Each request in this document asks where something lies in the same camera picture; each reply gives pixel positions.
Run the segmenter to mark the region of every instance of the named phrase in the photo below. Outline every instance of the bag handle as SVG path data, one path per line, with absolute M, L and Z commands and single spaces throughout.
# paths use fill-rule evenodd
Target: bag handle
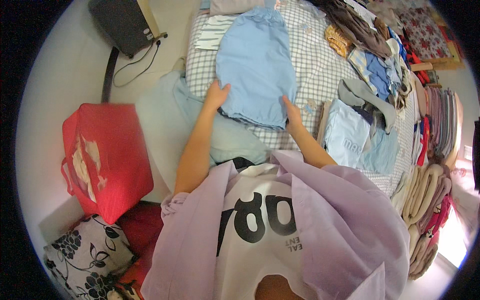
M 75 195 L 73 193 L 73 190 L 72 190 L 72 187 L 70 185 L 70 180 L 68 180 L 68 176 L 67 176 L 67 173 L 65 173 L 65 169 L 63 168 L 63 166 L 67 163 L 67 158 L 65 157 L 62 161 L 61 161 L 61 166 L 60 166 L 60 171 L 63 175 L 63 177 L 65 178 L 65 181 L 67 182 L 67 192 L 70 194 L 70 195 Z

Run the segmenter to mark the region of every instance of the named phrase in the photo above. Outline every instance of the black and white floral pillow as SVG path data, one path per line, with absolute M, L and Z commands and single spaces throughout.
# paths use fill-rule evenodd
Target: black and white floral pillow
M 134 255 L 123 230 L 95 214 L 45 247 L 45 265 L 74 297 L 107 300 Z

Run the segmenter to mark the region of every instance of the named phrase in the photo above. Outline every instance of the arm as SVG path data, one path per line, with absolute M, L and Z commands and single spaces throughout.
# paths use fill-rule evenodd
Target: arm
M 300 108 L 293 105 L 287 96 L 283 96 L 283 102 L 287 107 L 288 123 L 287 131 L 293 137 L 303 154 L 305 162 L 317 168 L 337 163 L 317 143 L 301 122 Z
M 225 102 L 229 91 L 230 84 L 220 89 L 218 81 L 215 80 L 210 85 L 204 106 L 180 157 L 174 195 L 179 192 L 192 192 L 207 177 L 213 121 L 216 110 Z

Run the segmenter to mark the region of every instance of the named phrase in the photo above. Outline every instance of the white t-shirt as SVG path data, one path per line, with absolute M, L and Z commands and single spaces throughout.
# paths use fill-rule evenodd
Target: white t-shirt
M 291 187 L 272 181 L 276 165 L 242 171 L 228 184 L 218 235 L 214 299 L 254 299 L 266 275 L 281 275 L 304 299 L 317 299 L 302 280 L 303 246 Z

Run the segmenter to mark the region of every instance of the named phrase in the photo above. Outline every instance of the checkered bed sheet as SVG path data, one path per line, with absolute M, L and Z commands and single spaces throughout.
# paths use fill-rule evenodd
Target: checkered bed sheet
M 304 9 L 301 2 L 295 0 L 283 1 L 279 11 L 287 26 L 292 64 L 297 76 L 298 91 L 295 104 L 302 111 L 303 124 L 316 138 L 321 102 L 338 98 L 337 85 L 340 79 L 359 79 L 359 76 L 350 63 L 330 48 L 325 40 L 324 32 L 329 25 L 326 18 L 318 18 L 310 10 Z M 205 97 L 209 84 L 215 78 L 217 51 L 195 49 L 195 42 L 208 17 L 209 14 L 200 12 L 194 18 L 187 56 L 186 81 L 190 91 L 200 97 Z M 317 107 L 311 107 L 310 99 Z M 402 173 L 409 170 L 413 124 L 413 99 L 409 99 L 406 117 L 403 120 L 397 117 L 396 120 L 400 150 L 394 172 L 386 176 L 362 170 L 388 196 L 395 190 Z M 246 128 L 272 149 L 298 150 L 295 141 L 285 131 L 271 131 L 253 125 L 246 125 Z

